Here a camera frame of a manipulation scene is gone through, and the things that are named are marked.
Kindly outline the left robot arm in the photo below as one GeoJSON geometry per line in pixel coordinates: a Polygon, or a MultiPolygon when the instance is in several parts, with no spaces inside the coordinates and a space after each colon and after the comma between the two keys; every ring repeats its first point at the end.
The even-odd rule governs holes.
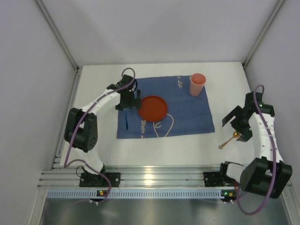
{"type": "Polygon", "coordinates": [[[82,162],[91,174],[104,174],[105,165],[94,147],[98,141],[98,119],[114,108],[118,111],[141,108],[141,91],[133,76],[122,74],[116,84],[110,84],[95,100],[82,108],[69,111],[64,139],[69,143],[64,168],[82,162]]]}

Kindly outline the blue handled utensil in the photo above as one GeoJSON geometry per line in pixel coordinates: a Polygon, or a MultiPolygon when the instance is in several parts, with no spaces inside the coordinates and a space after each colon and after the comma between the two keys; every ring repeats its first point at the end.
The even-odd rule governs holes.
{"type": "Polygon", "coordinates": [[[128,111],[125,110],[125,122],[126,122],[126,130],[128,130],[128,111]]]}

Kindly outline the gold spoon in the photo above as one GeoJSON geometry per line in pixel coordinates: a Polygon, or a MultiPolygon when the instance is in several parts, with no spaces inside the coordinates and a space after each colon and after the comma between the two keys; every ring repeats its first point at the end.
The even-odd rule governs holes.
{"type": "Polygon", "coordinates": [[[232,135],[232,137],[229,139],[229,140],[227,140],[226,142],[224,142],[223,144],[221,144],[221,145],[219,145],[219,149],[221,150],[221,149],[223,149],[231,140],[233,140],[233,139],[237,139],[237,138],[239,138],[240,137],[240,134],[239,133],[237,133],[236,131],[233,133],[233,135],[232,135]]]}

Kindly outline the red plate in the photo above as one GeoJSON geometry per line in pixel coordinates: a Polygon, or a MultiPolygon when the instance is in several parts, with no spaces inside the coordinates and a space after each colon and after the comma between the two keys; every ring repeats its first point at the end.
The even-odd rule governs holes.
{"type": "Polygon", "coordinates": [[[146,122],[161,121],[168,112],[167,103],[158,96],[147,96],[142,99],[138,115],[146,122]]]}

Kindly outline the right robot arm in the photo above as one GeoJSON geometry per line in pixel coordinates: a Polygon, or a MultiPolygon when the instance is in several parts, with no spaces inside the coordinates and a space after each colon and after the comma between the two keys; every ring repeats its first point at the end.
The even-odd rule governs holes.
{"type": "Polygon", "coordinates": [[[244,107],[236,106],[222,119],[223,125],[230,123],[239,134],[238,141],[253,142],[254,159],[248,166],[226,161],[220,165],[220,176],[226,183],[239,183],[242,191],[277,199],[293,169],[280,156],[274,131],[275,111],[272,105],[263,103],[262,97],[262,93],[246,94],[244,107]]]}

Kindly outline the pink plastic cup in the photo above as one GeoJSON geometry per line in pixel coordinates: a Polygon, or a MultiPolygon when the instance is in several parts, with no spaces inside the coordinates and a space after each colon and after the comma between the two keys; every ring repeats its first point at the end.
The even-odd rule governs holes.
{"type": "Polygon", "coordinates": [[[206,77],[201,73],[196,73],[190,77],[190,94],[199,96],[206,83],[206,77]]]}

